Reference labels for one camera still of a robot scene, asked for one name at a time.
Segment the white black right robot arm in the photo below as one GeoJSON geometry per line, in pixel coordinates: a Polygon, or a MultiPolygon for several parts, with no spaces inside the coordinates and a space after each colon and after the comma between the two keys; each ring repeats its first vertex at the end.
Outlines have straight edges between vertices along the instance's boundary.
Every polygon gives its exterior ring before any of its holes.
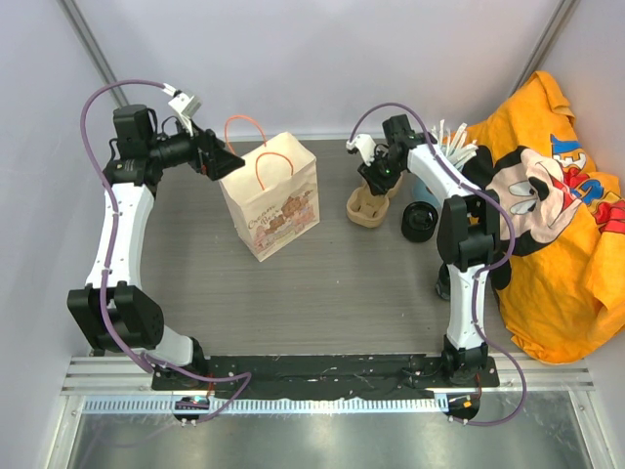
{"type": "Polygon", "coordinates": [[[428,131],[415,132],[404,114],[383,122],[387,149],[368,134],[352,132],[350,153],[362,158],[359,174],[375,195],[387,193],[404,172],[421,179],[440,204],[437,251],[450,277],[450,319],[443,336],[440,373],[461,386],[487,369],[482,329],[487,268],[499,250],[500,206],[495,192],[483,192],[443,154],[428,131]]]}

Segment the cream paper bag orange handles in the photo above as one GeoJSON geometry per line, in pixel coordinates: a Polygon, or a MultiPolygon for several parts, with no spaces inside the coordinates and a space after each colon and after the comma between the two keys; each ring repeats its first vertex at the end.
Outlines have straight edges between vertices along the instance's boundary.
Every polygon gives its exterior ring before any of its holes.
{"type": "Polygon", "coordinates": [[[242,159],[220,186],[239,238],[263,262],[319,223],[316,157],[282,132],[242,159]]]}

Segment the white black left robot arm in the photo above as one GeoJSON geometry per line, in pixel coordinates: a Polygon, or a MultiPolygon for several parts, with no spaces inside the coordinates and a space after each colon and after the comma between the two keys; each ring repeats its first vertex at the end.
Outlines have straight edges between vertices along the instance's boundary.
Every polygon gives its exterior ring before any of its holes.
{"type": "Polygon", "coordinates": [[[131,352],[160,373],[174,369],[175,379],[195,390],[208,376],[201,346],[167,327],[160,306],[142,288],[146,224],[165,170],[187,165],[219,181],[245,162],[210,129],[179,124],[176,134],[168,135],[158,133],[156,124],[154,110],[144,105],[113,113],[116,136],[103,171],[99,248],[84,287],[69,291],[67,306],[95,351],[131,352]]]}

